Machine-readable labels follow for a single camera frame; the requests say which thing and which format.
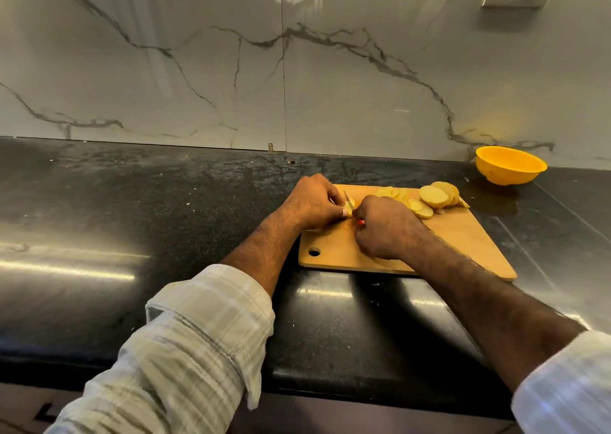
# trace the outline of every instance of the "gray marble vein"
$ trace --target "gray marble vein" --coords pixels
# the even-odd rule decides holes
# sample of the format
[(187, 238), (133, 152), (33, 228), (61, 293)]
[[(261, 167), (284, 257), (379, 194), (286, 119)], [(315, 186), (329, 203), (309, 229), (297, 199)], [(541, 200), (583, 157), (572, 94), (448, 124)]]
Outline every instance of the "gray marble vein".
[(214, 109), (214, 112), (216, 113), (216, 115), (218, 116), (218, 118), (220, 120), (219, 125), (222, 125), (222, 126), (228, 128), (228, 129), (237, 130), (236, 128), (234, 128), (232, 126), (227, 125), (225, 123), (225, 121), (223, 120), (220, 111), (214, 105), (214, 103), (212, 101), (210, 101), (210, 99), (206, 98), (204, 95), (199, 93), (193, 87), (193, 85), (191, 85), (187, 75), (185, 74), (185, 71), (183, 70), (183, 67), (179, 63), (179, 60), (173, 54), (173, 52), (175, 52), (176, 50), (182, 48), (183, 46), (188, 44), (195, 36), (199, 35), (199, 31), (195, 32), (193, 35), (188, 37), (184, 42), (182, 42), (178, 46), (175, 46), (174, 48), (166, 48), (166, 47), (163, 47), (163, 46), (139, 44), (139, 43), (134, 42), (134, 40), (132, 40), (130, 35), (121, 27), (121, 25), (118, 23), (117, 20), (113, 19), (108, 13), (103, 11), (101, 8), (99, 8), (97, 5), (95, 5), (91, 1), (89, 1), (89, 0), (73, 0), (73, 1), (78, 3), (88, 13), (102, 18), (105, 22), (107, 22), (107, 24), (110, 25), (110, 27), (112, 27), (121, 36), (121, 38), (124, 39), (124, 41), (126, 41), (126, 43), (130, 44), (134, 48), (138, 48), (140, 50), (155, 50), (156, 52), (161, 53), (165, 58), (171, 60), (176, 65), (176, 67), (179, 69), (180, 75), (184, 79), (184, 81), (187, 84), (187, 86), (189, 87), (189, 89), (191, 91), (193, 91), (197, 97), (199, 97), (199, 98), (203, 99), (204, 101), (206, 101)]
[(57, 117), (51, 117), (48, 114), (36, 112), (31, 106), (26, 103), (26, 101), (19, 95), (19, 93), (17, 93), (11, 87), (2, 82), (0, 82), (0, 86), (9, 93), (11, 93), (11, 95), (14, 96), (14, 98), (16, 98), (24, 108), (26, 108), (27, 112), (30, 113), (30, 115), (32, 115), (38, 120), (54, 123), (55, 125), (57, 125), (57, 128), (60, 129), (60, 131), (63, 133), (65, 139), (70, 139), (72, 137), (72, 127), (77, 127), (80, 129), (107, 129), (108, 127), (117, 125), (119, 128), (125, 129), (123, 123), (121, 121), (118, 121), (117, 119), (96, 118), (91, 119), (87, 122), (80, 122), (64, 113), (55, 113)]
[[(264, 50), (269, 50), (277, 42), (283, 40), (282, 58), (278, 60), (274, 71), (272, 71), (270, 75), (273, 75), (275, 73), (276, 69), (280, 64), (280, 61), (284, 59), (286, 49), (289, 47), (291, 41), (294, 39), (299, 39), (312, 44), (328, 46), (330, 48), (336, 48), (339, 50), (346, 51), (352, 54), (353, 56), (358, 56), (359, 58), (366, 60), (384, 75), (401, 78), (408, 82), (422, 86), (423, 88), (430, 91), (432, 97), (439, 103), (441, 110), (446, 117), (447, 139), (454, 141), (455, 143), (465, 144), (469, 146), (467, 150), (467, 160), (473, 159), (475, 154), (474, 149), (476, 147), (486, 145), (502, 145), (514, 149), (519, 149), (522, 151), (533, 151), (539, 148), (547, 148), (550, 152), (554, 151), (555, 144), (551, 141), (539, 142), (523, 140), (516, 141), (515, 143), (509, 143), (498, 140), (492, 135), (486, 133), (480, 133), (480, 136), (486, 137), (488, 138), (488, 140), (478, 141), (476, 139), (471, 139), (467, 136), (471, 132), (476, 131), (476, 129), (470, 129), (465, 133), (456, 133), (453, 127), (454, 113), (452, 112), (444, 98), (439, 94), (439, 92), (435, 90), (430, 83), (427, 83), (422, 78), (420, 78), (418, 73), (411, 67), (409, 67), (409, 65), (405, 61), (387, 54), (373, 39), (373, 37), (366, 28), (357, 29), (353, 31), (347, 29), (339, 29), (334, 32), (317, 32), (302, 23), (298, 23), (297, 28), (289, 27), (281, 35), (260, 42), (249, 40), (248, 38), (240, 34), (238, 31), (231, 28), (224, 28), (219, 26), (212, 26), (212, 28), (221, 32), (233, 33), (235, 36), (238, 37), (240, 43), (242, 40), (244, 40), (246, 43)], [(349, 39), (352, 38), (355, 40), (357, 40), (359, 37), (364, 36), (364, 42), (361, 42), (359, 44), (352, 41), (345, 41), (343, 39), (340, 39), (339, 36), (348, 36)]]
[[(123, 38), (123, 40), (127, 44), (133, 46), (134, 48), (140, 49), (140, 50), (155, 50), (161, 53), (165, 58), (171, 60), (176, 65), (176, 67), (179, 69), (180, 75), (184, 79), (188, 88), (192, 90), (197, 97), (203, 99), (207, 104), (209, 104), (214, 109), (216, 115), (219, 118), (219, 125), (225, 126), (228, 129), (237, 130), (237, 128), (226, 124), (222, 118), (222, 115), (220, 114), (220, 111), (212, 103), (212, 101), (209, 98), (202, 95), (201, 93), (199, 93), (191, 85), (183, 67), (179, 63), (176, 56), (174, 55), (174, 52), (176, 50), (188, 44), (196, 36), (201, 35), (202, 31), (195, 32), (193, 35), (188, 37), (184, 42), (182, 42), (181, 44), (173, 48), (156, 46), (156, 45), (140, 44), (140, 43), (135, 42), (132, 39), (132, 37), (126, 32), (124, 28), (121, 27), (121, 25), (118, 23), (117, 20), (112, 18), (108, 13), (104, 12), (101, 8), (99, 8), (97, 5), (95, 5), (91, 1), (89, 0), (73, 0), (73, 1), (78, 3), (83, 9), (88, 11), (88, 13), (103, 19), (108, 25), (110, 25), (110, 27), (113, 30), (115, 30), (118, 33), (118, 35), (121, 38)], [(503, 145), (503, 146), (514, 148), (514, 149), (521, 149), (524, 151), (534, 151), (540, 148), (546, 148), (550, 152), (554, 152), (555, 144), (550, 141), (539, 142), (539, 141), (523, 140), (523, 141), (516, 141), (514, 143), (509, 143), (509, 142), (498, 140), (495, 137), (489, 134), (485, 134), (485, 133), (479, 133), (479, 136), (481, 136), (482, 139), (473, 139), (469, 137), (469, 135), (471, 135), (472, 133), (477, 132), (476, 129), (470, 129), (464, 133), (455, 132), (454, 126), (453, 126), (454, 113), (450, 109), (445, 99), (439, 94), (439, 92), (430, 83), (427, 83), (425, 80), (423, 80), (421, 76), (415, 70), (409, 67), (409, 65), (405, 61), (386, 53), (378, 45), (376, 40), (373, 39), (370, 32), (366, 28), (355, 29), (355, 30), (339, 29), (333, 32), (322, 32), (322, 31), (315, 31), (313, 29), (310, 29), (305, 24), (298, 23), (297, 27), (286, 28), (280, 35), (272, 37), (269, 40), (263, 40), (263, 41), (250, 40), (247, 37), (243, 36), (237, 30), (234, 30), (232, 28), (211, 26), (210, 29), (214, 29), (214, 30), (221, 31), (221, 32), (229, 32), (238, 37), (238, 52), (237, 52), (237, 60), (236, 60), (236, 70), (233, 76), (233, 87), (235, 90), (237, 90), (237, 86), (238, 86), (237, 82), (238, 82), (238, 75), (240, 73), (240, 56), (241, 56), (241, 48), (242, 48), (243, 41), (250, 44), (251, 46), (254, 46), (256, 48), (260, 48), (263, 50), (269, 50), (270, 48), (276, 46), (277, 43), (279, 42), (282, 43), (282, 56), (276, 62), (276, 66), (274, 67), (272, 72), (265, 79), (263, 83), (263, 86), (264, 86), (270, 80), (270, 78), (276, 74), (280, 66), (280, 63), (281, 61), (284, 60), (286, 51), (289, 48), (290, 44), (293, 42), (293, 40), (303, 40), (311, 44), (326, 46), (329, 48), (334, 48), (337, 50), (347, 52), (352, 56), (357, 56), (358, 58), (366, 60), (369, 64), (375, 67), (378, 70), (378, 72), (380, 72), (381, 74), (400, 78), (402, 80), (408, 81), (410, 83), (414, 83), (428, 90), (431, 93), (432, 97), (435, 99), (435, 101), (439, 104), (441, 111), (443, 112), (444, 117), (446, 119), (446, 122), (447, 122), (446, 137), (447, 139), (450, 141), (454, 141), (455, 143), (467, 145), (467, 157), (466, 157), (467, 160), (471, 160), (473, 158), (476, 147), (479, 147), (482, 145), (491, 145), (491, 144), (492, 145)], [(17, 98), (19, 102), (22, 103), (22, 105), (28, 110), (28, 112), (32, 116), (42, 121), (55, 123), (58, 127), (62, 129), (66, 137), (70, 137), (70, 130), (72, 127), (105, 128), (105, 127), (110, 127), (111, 125), (118, 125), (121, 129), (124, 129), (125, 131), (130, 131), (126, 129), (126, 127), (124, 127), (120, 121), (116, 119), (93, 119), (88, 122), (79, 122), (61, 113), (58, 114), (58, 116), (61, 116), (61, 118), (50, 117), (49, 115), (38, 113), (35, 110), (33, 110), (30, 106), (28, 106), (28, 104), (21, 98), (21, 96), (16, 91), (12, 90), (5, 84), (0, 84), (0, 85), (2, 85), (2, 87), (8, 90), (15, 98)], [(193, 133), (191, 133), (190, 136), (195, 134), (197, 131), (198, 130), (195, 130)], [(174, 137), (173, 135), (165, 134), (165, 133), (162, 135), (168, 136), (168, 137)]]

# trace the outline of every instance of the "potato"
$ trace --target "potato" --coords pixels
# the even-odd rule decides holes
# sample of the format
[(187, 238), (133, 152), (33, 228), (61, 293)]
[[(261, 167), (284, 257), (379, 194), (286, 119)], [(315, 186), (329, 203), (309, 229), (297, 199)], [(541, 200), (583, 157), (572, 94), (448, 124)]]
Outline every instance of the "potato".
[(458, 199), (459, 199), (459, 201), (458, 201), (458, 205), (459, 205), (460, 207), (464, 207), (465, 209), (468, 209), (469, 207), (471, 207), (469, 204), (467, 204), (466, 202), (464, 202), (464, 199), (463, 199), (463, 198), (458, 198)]
[(394, 197), (394, 199), (397, 199), (400, 202), (403, 202), (405, 200), (408, 199), (409, 196), (409, 191), (407, 188), (401, 188), (399, 189), (398, 194)]
[(432, 218), (432, 209), (426, 204), (424, 204), (422, 201), (416, 199), (408, 199), (405, 205), (408, 206), (409, 210), (414, 212), (414, 214), (416, 214), (416, 217), (421, 220), (429, 220), (430, 218)]
[(419, 210), (424, 209), (424, 203), (416, 199), (408, 199), (405, 205), (408, 206), (408, 209), (412, 210), (413, 212), (418, 212)]
[(440, 190), (436, 186), (423, 186), (420, 189), (420, 199), (427, 205), (435, 209), (441, 209), (451, 203), (452, 198), (448, 193)]
[(453, 184), (448, 182), (433, 182), (431, 186), (435, 186), (440, 190), (445, 191), (449, 197), (452, 198), (448, 206), (455, 206), (460, 201), (460, 193), (458, 192), (458, 188), (456, 188)]
[(394, 188), (392, 186), (386, 186), (386, 188), (382, 188), (378, 190), (374, 194), (374, 196), (378, 196), (378, 198), (383, 198), (383, 197), (392, 198), (393, 194), (394, 194)]

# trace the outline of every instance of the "knife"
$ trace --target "knife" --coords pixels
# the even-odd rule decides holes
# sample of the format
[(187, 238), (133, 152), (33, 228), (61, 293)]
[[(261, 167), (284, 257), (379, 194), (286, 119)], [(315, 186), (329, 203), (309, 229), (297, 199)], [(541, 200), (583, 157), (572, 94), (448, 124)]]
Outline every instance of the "knife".
[[(344, 190), (344, 196), (346, 196), (346, 200), (348, 202), (348, 205), (350, 206), (350, 210), (354, 211), (355, 207), (352, 205), (352, 201), (350, 200), (350, 196), (348, 196), (348, 194), (346, 193), (346, 190)], [(356, 221), (356, 226), (365, 226), (365, 221), (364, 220), (357, 220)]]

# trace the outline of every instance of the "countertop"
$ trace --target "countertop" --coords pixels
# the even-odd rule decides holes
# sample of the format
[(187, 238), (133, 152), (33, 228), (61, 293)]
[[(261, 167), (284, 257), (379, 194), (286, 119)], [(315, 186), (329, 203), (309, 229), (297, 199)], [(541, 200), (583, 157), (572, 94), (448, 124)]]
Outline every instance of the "countertop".
[[(316, 172), (456, 184), (517, 287), (611, 332), (608, 171), (500, 188), (469, 163), (9, 137), (0, 161), (0, 382), (81, 390), (144, 325), (150, 297), (221, 260)], [(511, 417), (509, 391), (423, 280), (302, 268), (295, 247), (264, 391)]]

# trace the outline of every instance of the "shirt sleeve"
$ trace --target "shirt sleeve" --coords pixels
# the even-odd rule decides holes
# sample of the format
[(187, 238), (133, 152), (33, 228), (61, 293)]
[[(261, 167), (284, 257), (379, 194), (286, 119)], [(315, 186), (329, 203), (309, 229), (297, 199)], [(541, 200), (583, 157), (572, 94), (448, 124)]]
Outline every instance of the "shirt sleeve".
[(108, 371), (85, 385), (47, 430), (57, 433), (224, 433), (244, 389), (261, 394), (270, 296), (244, 272), (211, 265), (149, 300), (148, 323)]
[(577, 336), (520, 384), (511, 409), (525, 434), (609, 432), (611, 336)]

